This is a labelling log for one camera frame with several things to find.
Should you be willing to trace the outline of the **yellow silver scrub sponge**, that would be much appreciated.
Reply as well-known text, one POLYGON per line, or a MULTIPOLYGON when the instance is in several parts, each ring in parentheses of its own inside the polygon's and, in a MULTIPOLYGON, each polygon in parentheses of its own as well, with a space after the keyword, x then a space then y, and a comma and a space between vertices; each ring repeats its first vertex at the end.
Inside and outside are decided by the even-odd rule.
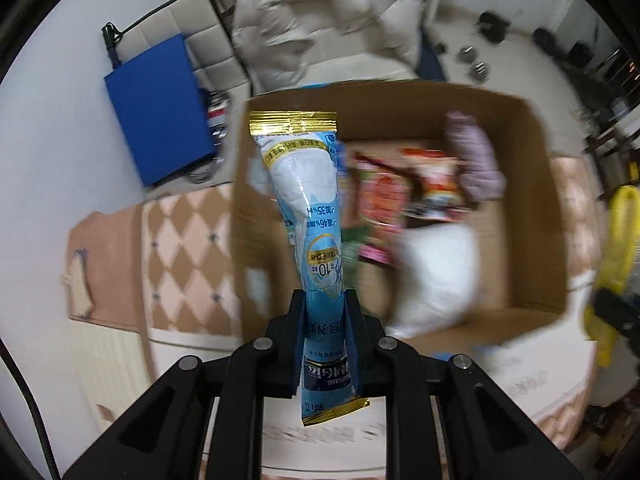
POLYGON ((622 296, 636 265, 639 249, 639 190, 632 185, 621 186, 608 203, 608 237, 603 257, 592 286, 591 298, 582 315, 582 326, 589 340, 596 343, 598 367, 609 367, 620 334, 604 317, 597 314, 596 302, 601 290, 622 296))

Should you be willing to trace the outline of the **white soft bag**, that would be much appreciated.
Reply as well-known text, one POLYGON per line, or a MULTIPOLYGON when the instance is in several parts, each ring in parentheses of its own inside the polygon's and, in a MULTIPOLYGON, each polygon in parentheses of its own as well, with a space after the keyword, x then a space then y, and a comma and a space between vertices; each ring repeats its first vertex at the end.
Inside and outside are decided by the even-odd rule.
POLYGON ((387 331, 394 337, 448 330, 477 300, 480 248, 472 226, 434 223, 396 238, 397 292, 387 331))

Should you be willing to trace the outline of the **dark green snack packet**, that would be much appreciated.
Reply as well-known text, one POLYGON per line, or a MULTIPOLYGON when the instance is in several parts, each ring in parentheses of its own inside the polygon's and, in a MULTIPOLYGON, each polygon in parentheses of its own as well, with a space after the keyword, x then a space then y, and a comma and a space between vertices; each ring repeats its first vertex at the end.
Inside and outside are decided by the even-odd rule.
POLYGON ((369 228, 364 224, 341 230, 343 278, 346 288, 357 286, 360 250, 368 232, 369 228))

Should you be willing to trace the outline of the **red strawberry snack packet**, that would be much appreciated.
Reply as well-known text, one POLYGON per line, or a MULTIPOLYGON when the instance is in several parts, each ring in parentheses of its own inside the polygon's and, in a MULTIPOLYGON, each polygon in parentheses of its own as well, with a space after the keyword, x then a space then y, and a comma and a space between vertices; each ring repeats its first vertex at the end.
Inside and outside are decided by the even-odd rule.
POLYGON ((404 212, 412 192, 405 172, 361 152, 354 155, 358 172, 358 214, 369 228, 360 257, 381 266, 392 266, 393 242, 404 229, 404 212))

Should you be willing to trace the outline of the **orange red snack packet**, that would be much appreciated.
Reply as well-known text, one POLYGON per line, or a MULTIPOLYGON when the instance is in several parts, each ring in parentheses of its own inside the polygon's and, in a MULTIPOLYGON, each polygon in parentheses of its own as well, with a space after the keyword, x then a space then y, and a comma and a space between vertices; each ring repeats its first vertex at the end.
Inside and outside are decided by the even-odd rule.
POLYGON ((427 148, 402 148, 401 158, 418 179, 420 193, 405 215, 425 222, 458 222, 468 212, 458 182, 457 157, 427 148))

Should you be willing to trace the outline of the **blue stick sachet packet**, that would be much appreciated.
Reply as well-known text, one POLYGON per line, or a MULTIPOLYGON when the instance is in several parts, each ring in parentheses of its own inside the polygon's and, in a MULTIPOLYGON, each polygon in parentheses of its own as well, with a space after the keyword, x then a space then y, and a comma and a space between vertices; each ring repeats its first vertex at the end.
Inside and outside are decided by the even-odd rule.
POLYGON ((337 117, 334 112, 251 112, 250 135, 293 243, 305 293, 302 424, 323 424, 365 408, 347 359, 337 117))

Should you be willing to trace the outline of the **purple cloth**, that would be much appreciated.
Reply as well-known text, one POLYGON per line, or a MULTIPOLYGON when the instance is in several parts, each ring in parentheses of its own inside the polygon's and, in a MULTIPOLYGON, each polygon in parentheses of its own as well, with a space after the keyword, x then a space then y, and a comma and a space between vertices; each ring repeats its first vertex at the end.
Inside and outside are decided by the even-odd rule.
POLYGON ((446 141, 459 161, 459 183, 474 204, 500 200, 506 177, 499 169, 494 147, 473 116, 457 110, 446 114, 446 141))

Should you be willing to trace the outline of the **open cardboard box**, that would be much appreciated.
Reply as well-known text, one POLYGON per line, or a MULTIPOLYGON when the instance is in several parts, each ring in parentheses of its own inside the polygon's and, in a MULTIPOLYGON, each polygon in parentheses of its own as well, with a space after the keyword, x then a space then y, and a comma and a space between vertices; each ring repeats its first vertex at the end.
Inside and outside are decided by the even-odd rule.
MULTIPOLYGON (((423 226, 408 206, 420 200, 419 174, 408 148, 446 151, 447 116, 471 116, 482 128, 506 179, 498 200, 474 206, 462 221, 475 234, 480 282, 459 324, 413 341, 423 353, 465 351, 501 344, 562 318, 567 308, 567 254, 559 193, 546 133, 532 108, 515 96, 419 79, 337 82, 265 93, 247 113, 270 110, 333 112, 337 136, 349 155, 364 155, 398 170, 393 184, 349 175, 345 228, 362 226, 378 247, 423 226)), ((288 310, 299 278, 282 214, 264 177, 262 158, 248 125, 239 131, 233 181, 231 258, 240 302, 241 334, 260 336, 270 318, 288 310)))

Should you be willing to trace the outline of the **checkered pink table mat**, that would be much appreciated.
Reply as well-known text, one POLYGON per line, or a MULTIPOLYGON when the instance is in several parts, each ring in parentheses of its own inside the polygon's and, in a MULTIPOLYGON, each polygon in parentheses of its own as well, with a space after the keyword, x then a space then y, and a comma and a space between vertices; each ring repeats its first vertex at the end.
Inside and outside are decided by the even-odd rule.
MULTIPOLYGON (((587 409, 596 366, 580 327, 600 254, 586 163, 553 156, 565 226, 568 292, 547 326, 506 299, 501 210, 488 203, 470 226, 483 261, 469 309, 416 345, 445 354, 468 350, 544 434, 565 448, 587 409)), ((231 259, 231 184, 171 195, 116 214, 89 214, 70 231, 68 317, 81 388, 107 428, 166 372, 193 353, 225 356, 250 333, 231 259)))

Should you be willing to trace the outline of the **blue folded mat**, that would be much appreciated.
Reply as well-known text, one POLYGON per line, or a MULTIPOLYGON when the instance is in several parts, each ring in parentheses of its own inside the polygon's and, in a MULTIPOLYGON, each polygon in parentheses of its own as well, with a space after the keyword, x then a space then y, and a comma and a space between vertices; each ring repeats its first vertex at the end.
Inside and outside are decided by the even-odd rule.
POLYGON ((217 154, 183 36, 122 63, 104 81, 146 188, 217 154))

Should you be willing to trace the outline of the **chrome dumbbell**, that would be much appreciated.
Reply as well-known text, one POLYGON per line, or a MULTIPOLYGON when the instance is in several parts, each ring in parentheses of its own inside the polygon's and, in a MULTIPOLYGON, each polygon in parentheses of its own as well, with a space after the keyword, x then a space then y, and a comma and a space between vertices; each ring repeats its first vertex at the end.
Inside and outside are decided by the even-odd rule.
POLYGON ((489 66, 480 60, 476 47, 462 47, 457 53, 457 61, 466 66, 466 73, 472 81, 484 84, 488 79, 489 66))

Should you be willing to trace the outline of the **white puffer jacket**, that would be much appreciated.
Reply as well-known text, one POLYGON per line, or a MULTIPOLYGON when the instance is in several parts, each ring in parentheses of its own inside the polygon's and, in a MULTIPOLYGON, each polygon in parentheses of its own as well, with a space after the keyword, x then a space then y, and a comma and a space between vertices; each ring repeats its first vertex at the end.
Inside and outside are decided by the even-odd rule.
POLYGON ((232 40, 265 91, 416 78, 422 0, 236 0, 232 40))

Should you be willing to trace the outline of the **beige padded chair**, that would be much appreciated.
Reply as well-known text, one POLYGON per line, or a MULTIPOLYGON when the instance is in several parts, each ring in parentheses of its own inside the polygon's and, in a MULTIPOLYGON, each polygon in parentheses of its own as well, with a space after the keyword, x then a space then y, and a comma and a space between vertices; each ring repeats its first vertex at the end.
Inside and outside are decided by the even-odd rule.
POLYGON ((175 36, 183 39, 201 87, 228 93, 237 106, 248 100, 250 76, 235 55, 216 0, 169 0, 123 30, 111 22, 102 27, 113 65, 126 63, 175 36))

